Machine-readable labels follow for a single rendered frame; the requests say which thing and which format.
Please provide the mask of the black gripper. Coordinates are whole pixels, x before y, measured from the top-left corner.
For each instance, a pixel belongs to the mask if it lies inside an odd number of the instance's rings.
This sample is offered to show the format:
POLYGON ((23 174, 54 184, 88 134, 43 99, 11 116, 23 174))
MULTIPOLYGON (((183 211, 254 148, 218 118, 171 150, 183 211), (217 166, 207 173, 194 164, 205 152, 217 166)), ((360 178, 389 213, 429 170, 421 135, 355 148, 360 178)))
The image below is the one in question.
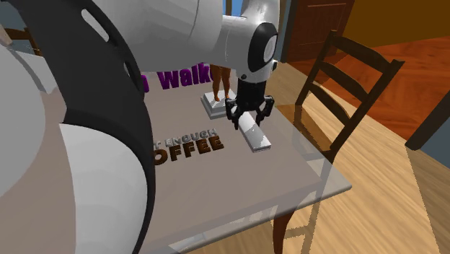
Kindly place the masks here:
POLYGON ((226 117, 234 124, 234 129, 239 128, 239 118, 243 112, 241 110, 256 110, 255 122, 259 126, 265 117, 269 117, 273 109, 275 100, 272 96, 265 96, 266 81, 250 83, 238 79, 237 97, 235 99, 226 98, 226 117))

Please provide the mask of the white flat remote control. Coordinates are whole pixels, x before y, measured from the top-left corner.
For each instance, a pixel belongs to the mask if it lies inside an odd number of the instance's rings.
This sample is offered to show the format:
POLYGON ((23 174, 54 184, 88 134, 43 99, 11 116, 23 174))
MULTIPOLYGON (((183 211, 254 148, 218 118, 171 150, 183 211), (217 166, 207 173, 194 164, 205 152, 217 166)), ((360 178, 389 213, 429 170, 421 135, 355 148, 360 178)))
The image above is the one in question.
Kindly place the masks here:
POLYGON ((239 130, 247 141, 252 152, 261 152, 271 148, 271 143, 255 119, 249 112, 244 112, 239 118, 239 130))

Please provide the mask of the orange figure on white base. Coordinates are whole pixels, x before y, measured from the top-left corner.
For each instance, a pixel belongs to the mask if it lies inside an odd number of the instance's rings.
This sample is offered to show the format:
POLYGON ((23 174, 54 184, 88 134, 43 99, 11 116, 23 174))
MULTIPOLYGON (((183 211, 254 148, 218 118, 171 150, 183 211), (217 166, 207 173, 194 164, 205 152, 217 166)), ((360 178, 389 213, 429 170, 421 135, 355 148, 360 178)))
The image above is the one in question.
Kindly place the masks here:
POLYGON ((231 90, 231 69, 210 65, 212 91, 205 93, 200 99, 210 119, 226 116, 227 98, 234 99, 236 95, 231 90))

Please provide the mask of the brown and grey letter decoration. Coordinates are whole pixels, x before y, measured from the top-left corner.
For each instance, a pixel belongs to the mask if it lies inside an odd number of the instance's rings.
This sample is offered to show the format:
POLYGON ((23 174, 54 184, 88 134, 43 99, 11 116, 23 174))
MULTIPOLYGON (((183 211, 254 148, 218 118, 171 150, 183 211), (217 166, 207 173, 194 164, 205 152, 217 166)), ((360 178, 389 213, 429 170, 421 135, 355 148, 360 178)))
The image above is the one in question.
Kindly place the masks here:
POLYGON ((216 129, 185 134, 163 141, 154 142, 154 164, 163 165, 166 161, 177 161, 179 156, 192 157, 193 152, 205 154, 220 150, 224 144, 216 129))

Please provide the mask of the purple letter decoration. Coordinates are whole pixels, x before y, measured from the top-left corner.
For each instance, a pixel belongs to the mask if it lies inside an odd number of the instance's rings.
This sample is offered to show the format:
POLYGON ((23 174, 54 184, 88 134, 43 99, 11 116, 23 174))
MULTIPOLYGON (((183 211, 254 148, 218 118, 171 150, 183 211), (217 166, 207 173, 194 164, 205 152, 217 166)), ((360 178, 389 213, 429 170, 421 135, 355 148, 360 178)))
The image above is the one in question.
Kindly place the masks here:
POLYGON ((208 63, 198 63, 189 69, 142 74, 144 92, 149 92, 151 76, 156 78, 162 89, 188 87, 213 81, 211 67, 208 63))

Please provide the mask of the grey table with brown legs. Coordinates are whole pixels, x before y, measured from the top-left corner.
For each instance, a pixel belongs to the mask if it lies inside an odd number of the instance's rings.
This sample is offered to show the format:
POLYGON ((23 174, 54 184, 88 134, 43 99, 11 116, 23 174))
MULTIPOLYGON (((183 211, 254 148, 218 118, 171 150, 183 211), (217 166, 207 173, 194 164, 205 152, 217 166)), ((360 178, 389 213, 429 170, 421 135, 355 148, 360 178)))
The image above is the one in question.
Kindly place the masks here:
MULTIPOLYGON (((0 254, 74 254, 75 202, 60 126, 65 105, 45 60, 0 45, 0 254)), ((350 183, 279 113, 264 128, 272 148, 254 153, 193 97, 153 110, 156 131, 216 126, 224 148, 156 169, 156 203, 140 254, 176 254, 350 189, 350 183)))

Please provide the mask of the brown wooden door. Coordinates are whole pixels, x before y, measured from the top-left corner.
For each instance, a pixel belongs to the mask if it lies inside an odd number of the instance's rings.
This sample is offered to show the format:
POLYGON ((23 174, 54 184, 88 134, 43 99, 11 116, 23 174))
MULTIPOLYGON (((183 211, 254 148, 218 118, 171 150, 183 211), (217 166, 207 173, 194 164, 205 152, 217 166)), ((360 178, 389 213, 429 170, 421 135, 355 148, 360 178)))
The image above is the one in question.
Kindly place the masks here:
POLYGON ((280 61, 315 59, 331 30, 342 35, 355 0, 286 0, 280 61))

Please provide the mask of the dark brown ladder-back chair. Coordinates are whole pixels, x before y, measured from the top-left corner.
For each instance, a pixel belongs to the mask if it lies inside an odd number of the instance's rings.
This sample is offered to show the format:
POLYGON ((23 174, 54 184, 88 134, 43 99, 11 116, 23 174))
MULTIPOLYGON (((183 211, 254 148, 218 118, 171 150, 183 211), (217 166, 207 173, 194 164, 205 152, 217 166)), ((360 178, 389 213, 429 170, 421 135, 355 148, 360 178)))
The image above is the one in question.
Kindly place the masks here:
POLYGON ((301 110, 306 96, 312 93, 344 125, 342 131, 330 144, 329 149, 321 151, 329 162, 334 162, 340 148, 348 140, 357 125, 362 121, 363 117, 387 88, 404 63, 403 60, 397 59, 388 61, 377 51, 349 38, 339 36, 336 30, 329 32, 295 103, 295 108, 301 110), (353 77, 335 65, 325 61, 325 56, 333 46, 381 72, 381 77, 369 92, 353 77), (345 109, 335 99, 327 94, 323 88, 314 83, 314 78, 319 71, 323 71, 329 78, 337 82, 343 89, 351 93, 361 102, 354 114, 348 115, 345 109))

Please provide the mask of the brown wooden chair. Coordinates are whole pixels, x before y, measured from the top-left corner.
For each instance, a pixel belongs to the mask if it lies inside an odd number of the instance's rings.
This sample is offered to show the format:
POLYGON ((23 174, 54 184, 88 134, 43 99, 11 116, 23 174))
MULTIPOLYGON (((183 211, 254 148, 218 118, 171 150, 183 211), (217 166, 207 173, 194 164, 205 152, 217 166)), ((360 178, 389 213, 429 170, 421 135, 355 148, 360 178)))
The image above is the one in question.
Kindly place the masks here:
POLYGON ((12 28, 6 28, 5 30, 8 36, 12 39, 11 47, 13 49, 23 53, 42 56, 41 50, 38 48, 27 27, 23 30, 16 30, 12 28))

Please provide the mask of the window with brown frame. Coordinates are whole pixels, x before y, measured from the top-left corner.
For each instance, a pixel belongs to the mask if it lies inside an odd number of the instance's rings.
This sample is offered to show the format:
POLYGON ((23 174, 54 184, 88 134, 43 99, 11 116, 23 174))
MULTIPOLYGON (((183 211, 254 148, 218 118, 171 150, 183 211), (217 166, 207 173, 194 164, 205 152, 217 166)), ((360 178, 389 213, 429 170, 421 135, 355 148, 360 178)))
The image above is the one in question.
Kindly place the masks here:
POLYGON ((224 15, 239 17, 243 0, 223 0, 224 15))

